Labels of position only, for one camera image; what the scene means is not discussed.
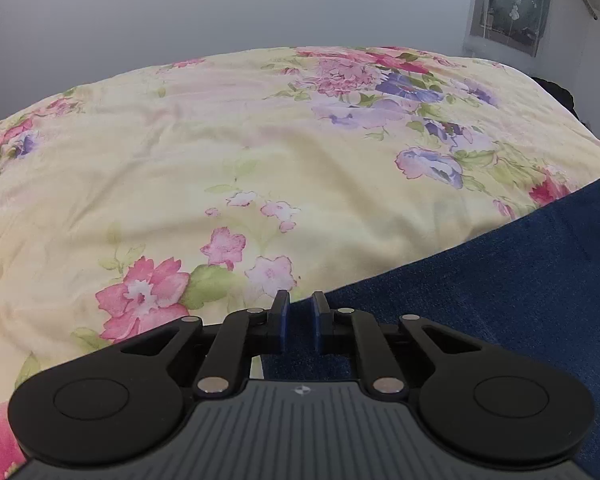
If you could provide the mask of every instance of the floral bedding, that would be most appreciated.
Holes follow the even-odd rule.
[[[1,121],[0,479],[40,369],[368,278],[598,178],[600,142],[526,75],[398,47],[191,59]]]

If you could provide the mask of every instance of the silver screw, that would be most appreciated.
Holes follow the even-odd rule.
[[[373,386],[381,394],[399,394],[404,389],[404,383],[395,377],[380,377]]]
[[[224,377],[205,377],[198,381],[198,388],[206,394],[220,394],[229,387]]]

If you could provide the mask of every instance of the dark blue sheet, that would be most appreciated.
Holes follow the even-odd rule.
[[[577,462],[600,480],[600,180],[461,246],[327,294],[395,322],[413,312],[568,370],[596,403]],[[266,378],[350,374],[312,351],[308,301],[295,303],[288,352],[263,358]]]

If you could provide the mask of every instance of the gray ribbed panel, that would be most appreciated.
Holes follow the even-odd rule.
[[[250,381],[202,402],[170,442],[132,462],[62,470],[31,462],[15,480],[591,480],[574,463],[535,472],[484,469],[438,449],[402,404],[357,383]]]

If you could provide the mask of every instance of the navy blue fabric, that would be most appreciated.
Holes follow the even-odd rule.
[[[600,180],[451,250],[327,294],[384,322],[415,313],[568,370],[596,403],[577,462],[600,480]],[[307,300],[289,312],[288,352],[263,358],[266,378],[350,376],[312,348]]]

